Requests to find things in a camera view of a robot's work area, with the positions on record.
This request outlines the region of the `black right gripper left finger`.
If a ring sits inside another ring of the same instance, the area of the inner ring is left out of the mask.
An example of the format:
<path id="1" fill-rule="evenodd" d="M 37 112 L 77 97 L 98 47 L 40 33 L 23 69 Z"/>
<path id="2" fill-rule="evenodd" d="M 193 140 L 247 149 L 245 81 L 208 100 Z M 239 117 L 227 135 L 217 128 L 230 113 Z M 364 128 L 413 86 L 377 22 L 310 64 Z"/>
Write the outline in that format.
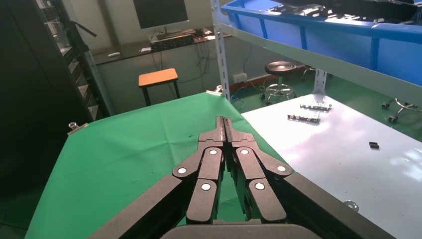
<path id="1" fill-rule="evenodd" d="M 90 235 L 92 239 L 159 239 L 182 220 L 211 224 L 216 219 L 224 172 L 224 120 L 203 132 L 198 149 Z"/>

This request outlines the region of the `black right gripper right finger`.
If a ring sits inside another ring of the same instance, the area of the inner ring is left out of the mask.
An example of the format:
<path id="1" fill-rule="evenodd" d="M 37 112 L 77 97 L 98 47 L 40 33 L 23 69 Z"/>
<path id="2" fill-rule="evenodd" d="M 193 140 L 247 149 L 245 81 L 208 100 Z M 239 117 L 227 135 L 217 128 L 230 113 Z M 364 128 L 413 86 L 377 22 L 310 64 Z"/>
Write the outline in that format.
<path id="1" fill-rule="evenodd" d="M 228 167 L 248 220 L 301 226 L 322 239 L 389 239 L 391 235 L 330 193 L 263 152 L 253 135 L 224 126 Z"/>

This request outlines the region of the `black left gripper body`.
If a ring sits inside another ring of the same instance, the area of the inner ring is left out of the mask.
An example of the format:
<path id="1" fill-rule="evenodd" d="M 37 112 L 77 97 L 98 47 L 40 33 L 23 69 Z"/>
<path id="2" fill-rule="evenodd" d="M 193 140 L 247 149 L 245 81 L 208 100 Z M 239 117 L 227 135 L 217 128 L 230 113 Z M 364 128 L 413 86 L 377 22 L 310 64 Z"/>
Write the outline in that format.
<path id="1" fill-rule="evenodd" d="M 362 17 L 411 20 L 418 11 L 413 3 L 399 0 L 288 0 L 287 5 L 303 6 L 318 4 L 335 13 Z"/>

